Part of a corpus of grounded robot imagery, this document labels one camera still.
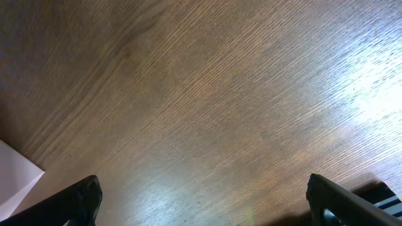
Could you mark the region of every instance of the black object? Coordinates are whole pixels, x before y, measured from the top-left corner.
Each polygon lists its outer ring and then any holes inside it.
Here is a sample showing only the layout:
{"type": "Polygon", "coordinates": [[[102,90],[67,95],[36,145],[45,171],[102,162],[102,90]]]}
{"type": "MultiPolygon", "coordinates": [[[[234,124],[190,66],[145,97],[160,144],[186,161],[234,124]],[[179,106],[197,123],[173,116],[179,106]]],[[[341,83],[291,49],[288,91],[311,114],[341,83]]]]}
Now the black object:
{"type": "Polygon", "coordinates": [[[2,222],[0,226],[49,225],[95,226],[102,201],[96,176],[88,176],[70,187],[2,222]]]}
{"type": "MultiPolygon", "coordinates": [[[[306,196],[310,204],[314,226],[402,225],[402,221],[394,217],[398,217],[397,213],[392,216],[386,213],[386,210],[382,210],[395,205],[397,203],[395,200],[398,200],[393,198],[395,195],[392,191],[391,193],[387,192],[381,193],[381,195],[385,195],[382,198],[393,194],[392,197],[388,198],[393,200],[385,200],[383,204],[379,202],[379,204],[373,205],[325,177],[312,174],[308,182],[306,196]]],[[[370,192],[365,192],[365,196],[367,199],[371,198],[378,201],[370,192]]]]}

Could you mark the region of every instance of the black plastic part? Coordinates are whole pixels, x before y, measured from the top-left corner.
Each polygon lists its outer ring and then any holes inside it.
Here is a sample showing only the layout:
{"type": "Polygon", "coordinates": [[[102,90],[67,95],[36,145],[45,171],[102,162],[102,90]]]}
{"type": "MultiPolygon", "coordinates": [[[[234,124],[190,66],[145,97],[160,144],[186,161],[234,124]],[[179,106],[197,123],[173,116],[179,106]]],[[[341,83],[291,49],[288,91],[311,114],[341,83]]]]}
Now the black plastic part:
{"type": "Polygon", "coordinates": [[[324,218],[325,210],[332,212],[344,225],[402,225],[396,217],[321,175],[311,175],[306,196],[314,226],[329,225],[324,218]]]}
{"type": "Polygon", "coordinates": [[[99,180],[92,175],[0,222],[0,226],[63,226],[67,222],[68,226],[94,226],[101,201],[99,180]]]}

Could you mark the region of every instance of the wooden surface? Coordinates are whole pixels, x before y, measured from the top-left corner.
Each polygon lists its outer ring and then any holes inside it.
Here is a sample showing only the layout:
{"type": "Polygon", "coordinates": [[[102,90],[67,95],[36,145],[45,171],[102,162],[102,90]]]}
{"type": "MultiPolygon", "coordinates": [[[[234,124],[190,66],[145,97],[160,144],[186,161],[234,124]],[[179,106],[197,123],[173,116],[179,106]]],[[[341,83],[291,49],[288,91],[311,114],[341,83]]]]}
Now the wooden surface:
{"type": "Polygon", "coordinates": [[[1,1],[0,135],[97,225],[262,225],[309,174],[402,194],[401,1],[1,1]]]}

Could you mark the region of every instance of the wood grain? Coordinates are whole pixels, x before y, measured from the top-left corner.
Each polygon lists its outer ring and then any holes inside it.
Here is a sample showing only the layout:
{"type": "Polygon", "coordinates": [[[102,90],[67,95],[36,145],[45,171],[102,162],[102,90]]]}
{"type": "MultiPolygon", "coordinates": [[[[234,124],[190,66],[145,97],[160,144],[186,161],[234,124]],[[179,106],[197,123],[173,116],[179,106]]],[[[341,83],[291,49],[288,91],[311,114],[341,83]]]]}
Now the wood grain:
{"type": "Polygon", "coordinates": [[[402,194],[401,1],[2,1],[0,135],[97,225],[262,225],[310,173],[402,194]]]}

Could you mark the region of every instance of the white paper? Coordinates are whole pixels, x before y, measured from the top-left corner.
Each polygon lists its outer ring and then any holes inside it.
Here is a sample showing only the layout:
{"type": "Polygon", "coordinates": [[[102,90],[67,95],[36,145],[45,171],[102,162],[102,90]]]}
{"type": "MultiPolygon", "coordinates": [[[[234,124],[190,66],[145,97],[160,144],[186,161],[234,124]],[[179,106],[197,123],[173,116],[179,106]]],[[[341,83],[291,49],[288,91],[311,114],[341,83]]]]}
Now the white paper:
{"type": "Polygon", "coordinates": [[[11,216],[44,173],[0,141],[0,221],[11,216]]]}

